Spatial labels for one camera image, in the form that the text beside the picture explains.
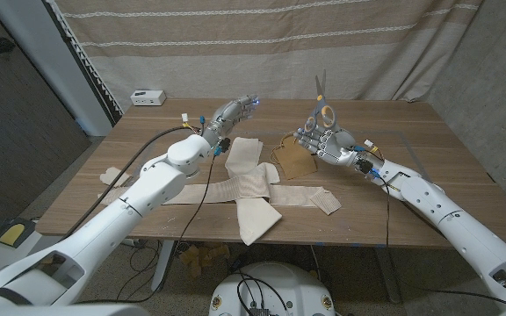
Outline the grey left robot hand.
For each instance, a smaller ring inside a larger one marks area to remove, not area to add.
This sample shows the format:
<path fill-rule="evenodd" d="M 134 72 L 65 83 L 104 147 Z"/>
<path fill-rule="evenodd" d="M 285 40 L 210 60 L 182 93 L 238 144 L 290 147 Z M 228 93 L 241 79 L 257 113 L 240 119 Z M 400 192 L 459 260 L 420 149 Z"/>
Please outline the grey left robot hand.
<path fill-rule="evenodd" d="M 228 102 L 214 113 L 202 137 L 211 147 L 216 147 L 231 133 L 235 125 L 250 119 L 258 105 L 257 95 L 246 95 Z"/>

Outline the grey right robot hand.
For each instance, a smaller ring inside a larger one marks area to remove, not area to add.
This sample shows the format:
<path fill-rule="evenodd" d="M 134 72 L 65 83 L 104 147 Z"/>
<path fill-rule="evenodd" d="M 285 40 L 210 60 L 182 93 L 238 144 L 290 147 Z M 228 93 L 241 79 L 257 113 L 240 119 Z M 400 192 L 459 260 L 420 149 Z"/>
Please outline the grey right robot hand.
<path fill-rule="evenodd" d="M 293 133 L 298 143 L 318 158 L 333 165 L 350 166 L 354 162 L 354 137 L 346 130 L 317 126 L 312 132 L 299 128 Z"/>

